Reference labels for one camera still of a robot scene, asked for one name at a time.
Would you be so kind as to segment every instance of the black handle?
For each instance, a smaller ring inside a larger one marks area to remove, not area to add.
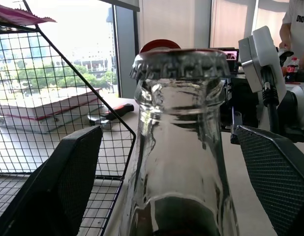
[[[128,112],[134,111],[134,106],[130,103],[114,107],[113,110],[117,113],[118,116],[122,117]],[[114,120],[116,116],[111,113],[110,111],[106,112],[105,114],[101,115],[101,120]]]

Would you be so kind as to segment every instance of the white wall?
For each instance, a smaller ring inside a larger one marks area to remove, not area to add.
[[[209,46],[210,0],[140,0],[140,47],[169,39],[181,48]]]

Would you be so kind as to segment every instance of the sky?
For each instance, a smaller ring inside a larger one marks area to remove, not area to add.
[[[18,7],[16,0],[0,0],[0,4]],[[75,47],[93,47],[98,43],[108,51],[112,40],[107,37],[108,3],[99,0],[27,0],[33,14],[50,17],[57,23],[40,24],[47,37],[65,55]]]

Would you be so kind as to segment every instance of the person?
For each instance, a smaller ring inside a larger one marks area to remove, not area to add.
[[[304,0],[290,0],[280,29],[280,48],[294,52],[304,68]]]

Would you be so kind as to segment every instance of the black mesh pad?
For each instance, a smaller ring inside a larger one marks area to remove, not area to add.
[[[93,188],[101,138],[99,126],[63,138],[0,217],[0,235],[77,235]]]
[[[304,235],[304,155],[268,131],[237,129],[251,184],[278,236]]]

